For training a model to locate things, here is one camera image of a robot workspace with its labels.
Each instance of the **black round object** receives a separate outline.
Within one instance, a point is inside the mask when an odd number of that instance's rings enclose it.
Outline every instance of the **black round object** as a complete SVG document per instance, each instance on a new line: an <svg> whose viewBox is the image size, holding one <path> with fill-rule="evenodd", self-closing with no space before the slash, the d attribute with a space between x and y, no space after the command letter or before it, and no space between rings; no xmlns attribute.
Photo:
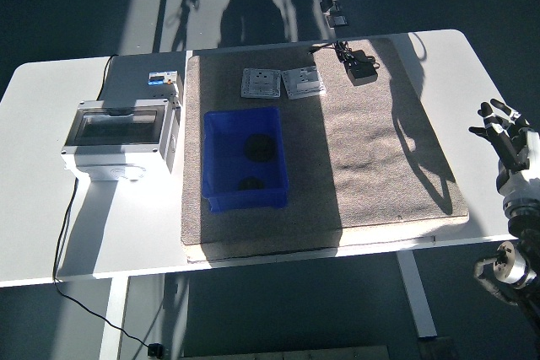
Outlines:
<svg viewBox="0 0 540 360"><path fill-rule="evenodd" d="M516 238L521 237L525 229L540 230L540 217L536 215L516 215L508 221L508 232Z"/></svg>
<svg viewBox="0 0 540 360"><path fill-rule="evenodd" d="M264 182L255 176L246 177L245 179L240 180L240 183L238 184L239 191L260 189L264 189Z"/></svg>
<svg viewBox="0 0 540 360"><path fill-rule="evenodd" d="M266 134L252 134L244 143L244 155L253 162L269 162L276 156L276 142Z"/></svg>

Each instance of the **power plug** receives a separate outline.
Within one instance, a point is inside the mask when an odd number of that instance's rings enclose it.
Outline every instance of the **power plug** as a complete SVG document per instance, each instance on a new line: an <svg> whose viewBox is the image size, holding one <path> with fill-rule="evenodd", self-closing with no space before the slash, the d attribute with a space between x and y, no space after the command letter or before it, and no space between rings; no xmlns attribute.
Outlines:
<svg viewBox="0 0 540 360"><path fill-rule="evenodd" d="M353 86L360 86L377 80L379 75L373 66L375 58L371 60L361 50L353 51L353 56L354 59L347 60L343 63L345 72Z"/></svg>
<svg viewBox="0 0 540 360"><path fill-rule="evenodd" d="M148 358L163 358L165 355L165 347L161 343L150 343L148 349Z"/></svg>

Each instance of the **white table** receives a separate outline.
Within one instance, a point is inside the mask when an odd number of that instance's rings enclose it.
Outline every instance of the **white table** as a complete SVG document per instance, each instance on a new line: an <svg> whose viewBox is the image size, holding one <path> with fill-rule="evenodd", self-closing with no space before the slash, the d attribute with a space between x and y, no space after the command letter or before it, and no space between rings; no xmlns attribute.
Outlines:
<svg viewBox="0 0 540 360"><path fill-rule="evenodd" d="M481 125L476 113L481 102L501 97L467 39L455 30L387 37L398 49L467 201L470 220L461 230L435 240L189 264L181 248L179 151L167 181L79 186L59 277L127 277L511 238L494 186L497 157L487 142L467 130ZM51 282L74 180L63 169L60 150L77 103L96 98L106 60L27 63L13 75L0 104L0 287Z"/></svg>

